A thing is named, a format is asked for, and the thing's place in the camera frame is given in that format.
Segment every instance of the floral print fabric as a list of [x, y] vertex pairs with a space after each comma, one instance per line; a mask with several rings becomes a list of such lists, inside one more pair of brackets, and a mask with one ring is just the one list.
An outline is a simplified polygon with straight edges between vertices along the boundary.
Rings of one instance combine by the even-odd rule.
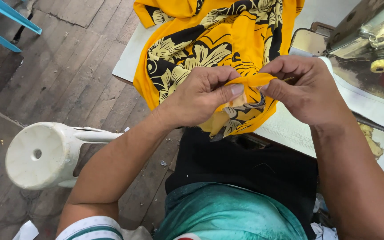
[[258, 87], [274, 77], [262, 65], [288, 54], [294, 19], [304, 0], [136, 0], [145, 27], [162, 24], [140, 56], [134, 86], [150, 109], [162, 103], [195, 67], [230, 65], [245, 85], [239, 100], [217, 109], [200, 127], [215, 140], [256, 130], [276, 111]]

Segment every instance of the hand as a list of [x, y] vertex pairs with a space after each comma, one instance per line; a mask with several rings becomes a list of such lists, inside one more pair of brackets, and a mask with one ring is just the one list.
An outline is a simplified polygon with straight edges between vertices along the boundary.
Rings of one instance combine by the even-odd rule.
[[[282, 102], [302, 123], [342, 125], [353, 118], [322, 59], [280, 56], [261, 68], [259, 73], [278, 77], [263, 86], [261, 92]], [[297, 83], [289, 85], [280, 80], [289, 77], [294, 77]]]
[[243, 84], [224, 86], [238, 77], [241, 75], [231, 66], [194, 68], [152, 114], [168, 128], [197, 126], [207, 121], [218, 106], [243, 93]]

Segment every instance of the person's right hand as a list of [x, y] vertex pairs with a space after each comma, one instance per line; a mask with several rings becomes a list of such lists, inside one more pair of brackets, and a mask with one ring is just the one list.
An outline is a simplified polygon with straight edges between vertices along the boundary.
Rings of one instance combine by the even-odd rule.
[[[299, 121], [309, 125], [343, 124], [353, 118], [326, 64], [319, 58], [280, 56], [259, 73], [276, 76], [260, 90], [282, 102]], [[294, 77], [295, 85], [280, 79]]]

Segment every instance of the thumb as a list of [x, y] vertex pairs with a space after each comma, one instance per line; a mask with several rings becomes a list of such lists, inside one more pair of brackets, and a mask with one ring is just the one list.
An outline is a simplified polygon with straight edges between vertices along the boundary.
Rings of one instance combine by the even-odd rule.
[[262, 86], [260, 92], [266, 96], [284, 103], [286, 106], [292, 103], [293, 98], [296, 95], [295, 86], [279, 79], [272, 79], [268, 84]]
[[217, 106], [223, 105], [229, 101], [234, 100], [244, 92], [244, 85], [241, 83], [230, 84], [217, 88], [210, 93], [212, 101]]

